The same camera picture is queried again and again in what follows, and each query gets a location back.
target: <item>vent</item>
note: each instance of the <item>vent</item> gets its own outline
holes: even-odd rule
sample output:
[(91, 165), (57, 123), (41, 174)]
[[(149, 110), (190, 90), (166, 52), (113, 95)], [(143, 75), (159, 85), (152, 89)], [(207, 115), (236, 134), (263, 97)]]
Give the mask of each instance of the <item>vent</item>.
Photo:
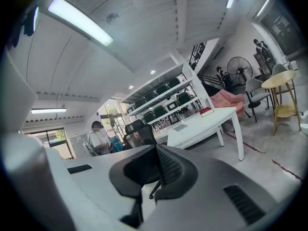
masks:
[(229, 186), (224, 188), (224, 191), (240, 212), (247, 225), (258, 221), (265, 215), (264, 211), (239, 186)]

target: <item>white ceiling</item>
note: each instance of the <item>white ceiling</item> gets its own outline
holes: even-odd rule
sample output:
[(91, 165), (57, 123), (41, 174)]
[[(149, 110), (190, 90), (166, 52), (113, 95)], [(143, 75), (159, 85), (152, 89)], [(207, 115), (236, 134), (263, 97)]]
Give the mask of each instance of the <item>white ceiling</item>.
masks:
[[(170, 51), (232, 32), (239, 16), (264, 2), (235, 0), (227, 10), (228, 0), (67, 0), (112, 36), (114, 42), (104, 47), (50, 17), (51, 1), (35, 2), (41, 11), (37, 29), (31, 37), (22, 31), (10, 54), (30, 87), (53, 99), (35, 107), (64, 105), (66, 116), (89, 115), (116, 93), (128, 94), (129, 85), (138, 87), (176, 65), (164, 57)], [(85, 98), (96, 101), (82, 103)]]

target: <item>book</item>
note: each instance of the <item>book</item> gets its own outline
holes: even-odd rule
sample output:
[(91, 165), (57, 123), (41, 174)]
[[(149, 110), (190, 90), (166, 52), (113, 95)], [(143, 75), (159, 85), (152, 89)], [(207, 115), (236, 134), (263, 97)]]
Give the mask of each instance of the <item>book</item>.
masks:
[(207, 115), (213, 113), (214, 110), (213, 110), (212, 108), (210, 108), (210, 107), (206, 107), (206, 108), (200, 110), (199, 112), (200, 112), (200, 115), (201, 115), (202, 117), (205, 117), (205, 116), (207, 116)]

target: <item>round table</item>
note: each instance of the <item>round table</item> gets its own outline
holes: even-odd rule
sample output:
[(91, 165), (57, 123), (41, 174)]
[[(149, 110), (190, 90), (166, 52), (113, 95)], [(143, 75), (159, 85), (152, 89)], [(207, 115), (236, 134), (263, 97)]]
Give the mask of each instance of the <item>round table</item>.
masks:
[[(296, 72), (294, 70), (287, 70), (287, 71), (284, 71), (284, 72), (281, 72), (279, 74), (272, 76), (271, 78), (264, 81), (261, 85), (261, 87), (263, 87), (263, 88), (271, 89), (273, 96), (274, 96), (275, 121), (274, 121), (273, 135), (275, 134), (276, 129), (277, 129), (277, 119), (278, 119), (278, 117), (289, 117), (289, 116), (292, 116), (294, 114), (294, 112), (297, 115), (299, 130), (301, 130), (297, 105), (296, 105), (294, 96), (291, 92), (291, 88), (288, 84), (288, 82), (290, 80), (292, 80), (295, 77), (295, 75), (296, 75)], [(284, 85), (284, 84), (287, 86), (287, 88), (289, 90), (293, 104), (282, 105), (281, 86)], [(280, 93), (279, 94), (280, 95), (280, 105), (279, 106), (278, 106), (277, 94), (276, 94), (276, 88), (277, 87), (279, 87), (279, 93)]]

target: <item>floor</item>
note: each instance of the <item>floor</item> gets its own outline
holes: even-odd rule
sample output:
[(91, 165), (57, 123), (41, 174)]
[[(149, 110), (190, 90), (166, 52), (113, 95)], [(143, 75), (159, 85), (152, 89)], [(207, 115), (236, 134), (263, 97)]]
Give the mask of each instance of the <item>floor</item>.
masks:
[[(298, 70), (294, 79), (297, 105), (299, 111), (308, 110), (308, 57), (297, 61)], [(292, 102), (290, 94), (282, 95), (283, 103)], [(223, 139), (225, 146), (221, 147), (216, 135), (213, 135), (198, 144), (188, 148), (191, 152), (203, 156), (220, 159), (266, 189), (272, 197), (280, 202), (294, 193), (301, 185), (307, 169), (308, 161), (308, 135), (299, 131), (297, 118), (279, 118), (276, 134), (273, 136), (274, 113), (270, 107), (266, 110), (266, 103), (255, 108), (257, 123), (253, 116), (246, 114), (239, 118), (244, 141), (245, 158), (238, 159), (237, 143), (231, 122), (224, 124)], [(301, 120), (308, 123), (308, 117)], [(142, 190), (143, 215), (146, 219), (155, 208), (155, 202), (149, 200), (148, 195), (155, 184), (144, 186)]]

